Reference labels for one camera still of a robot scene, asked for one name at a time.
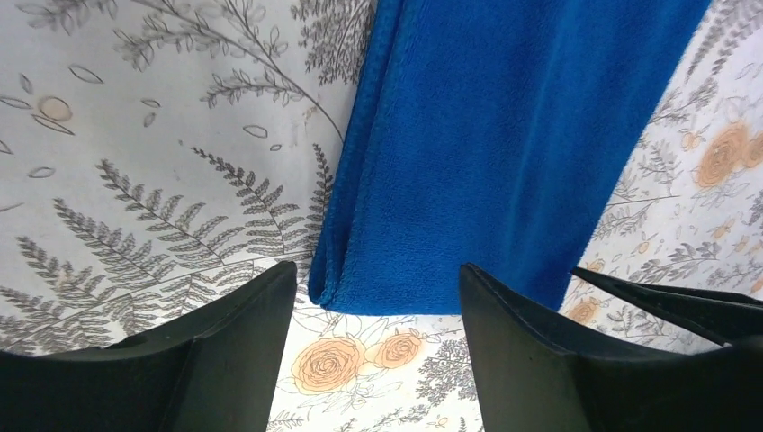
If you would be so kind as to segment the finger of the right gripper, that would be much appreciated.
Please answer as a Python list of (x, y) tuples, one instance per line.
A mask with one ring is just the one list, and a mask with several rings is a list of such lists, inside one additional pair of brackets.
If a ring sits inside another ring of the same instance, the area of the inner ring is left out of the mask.
[(571, 273), (719, 346), (762, 335), (762, 302), (740, 293), (633, 283), (582, 267)]

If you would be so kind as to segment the blue towel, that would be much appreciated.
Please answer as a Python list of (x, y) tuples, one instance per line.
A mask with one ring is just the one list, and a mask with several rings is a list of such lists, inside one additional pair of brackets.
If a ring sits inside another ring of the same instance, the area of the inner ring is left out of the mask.
[(381, 1), (309, 277), (456, 314), (472, 263), (556, 311), (706, 1)]

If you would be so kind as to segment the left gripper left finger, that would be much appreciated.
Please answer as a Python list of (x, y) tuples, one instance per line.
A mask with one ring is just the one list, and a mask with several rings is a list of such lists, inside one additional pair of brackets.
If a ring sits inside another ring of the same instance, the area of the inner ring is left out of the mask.
[(1, 355), (4, 431), (263, 431), (297, 291), (279, 263), (104, 348)]

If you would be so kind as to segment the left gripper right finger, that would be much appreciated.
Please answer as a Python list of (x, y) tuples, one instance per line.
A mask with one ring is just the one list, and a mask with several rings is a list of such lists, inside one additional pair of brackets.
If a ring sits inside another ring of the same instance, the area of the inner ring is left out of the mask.
[(682, 355), (584, 327), (475, 265), (459, 289), (488, 431), (762, 428), (762, 335)]

